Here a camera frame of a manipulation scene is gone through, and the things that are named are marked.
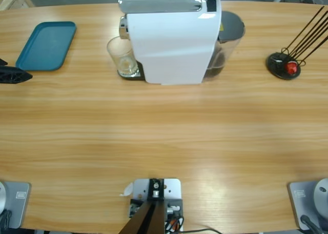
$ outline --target white label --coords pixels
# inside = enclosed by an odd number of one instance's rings
[[[294,194],[295,194],[295,197],[297,198],[301,198],[301,197],[305,197],[305,191],[303,189],[301,190],[294,190]]]
[[[26,192],[17,191],[16,199],[25,199],[25,198],[26,198]]]

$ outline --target wood grain surface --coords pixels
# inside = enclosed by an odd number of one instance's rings
[[[191,86],[121,79],[106,51],[116,4],[0,12],[0,57],[14,65],[34,27],[74,21],[64,65],[0,85],[0,178],[32,184],[24,227],[118,233],[138,178],[179,178],[185,230],[294,229],[287,183],[328,176],[327,45],[299,78],[266,57],[287,46],[316,5],[223,2],[246,33],[222,73]]]

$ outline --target teal tray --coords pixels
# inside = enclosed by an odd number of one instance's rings
[[[57,70],[64,63],[75,31],[73,22],[38,24],[20,53],[16,67],[25,71]]]

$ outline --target cable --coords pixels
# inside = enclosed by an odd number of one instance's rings
[[[178,233],[195,233],[195,232],[202,232],[202,231],[213,231],[217,234],[222,234],[221,232],[219,232],[218,230],[216,229],[212,229],[212,228],[206,228],[206,229],[199,229],[199,230],[186,230],[186,231],[176,231],[174,232],[175,234],[178,234]]]

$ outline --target metal rod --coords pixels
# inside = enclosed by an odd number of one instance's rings
[[[307,57],[309,57],[312,53],[314,53],[314,51],[316,51],[322,44],[324,44],[326,41],[328,40],[328,36],[326,36],[325,39],[323,39],[323,41],[321,43],[318,44],[317,47],[315,47],[304,59],[302,59],[302,61],[305,61]]]
[[[301,32],[294,38],[294,40],[286,47],[287,49],[291,46],[291,44],[293,44],[293,42],[302,34],[302,32],[309,26],[309,24],[314,20],[314,18],[319,14],[319,12],[322,11],[322,9],[324,8],[324,6],[322,6],[319,11],[317,11],[317,13],[313,16],[313,18],[307,23],[307,25],[301,30]]]
[[[295,54],[294,58],[300,57],[316,40],[318,40],[328,29],[328,22],[311,38],[311,40]]]
[[[295,52],[297,53],[297,51],[299,50],[299,45],[301,44],[300,47],[302,47],[304,45],[304,43],[306,43],[312,37],[312,35],[316,32],[316,30],[314,32],[312,32],[312,31],[317,27],[317,25],[327,15],[327,13],[328,13],[328,11],[326,11],[323,14],[323,16],[321,16],[321,18],[315,23],[315,25],[311,28],[311,30],[309,30],[308,33],[303,37],[303,39],[295,46],[295,48],[292,50],[292,52],[290,53],[290,55],[294,54]],[[328,17],[319,25],[319,28],[320,28],[320,26],[322,26],[327,21],[327,19],[328,19]]]

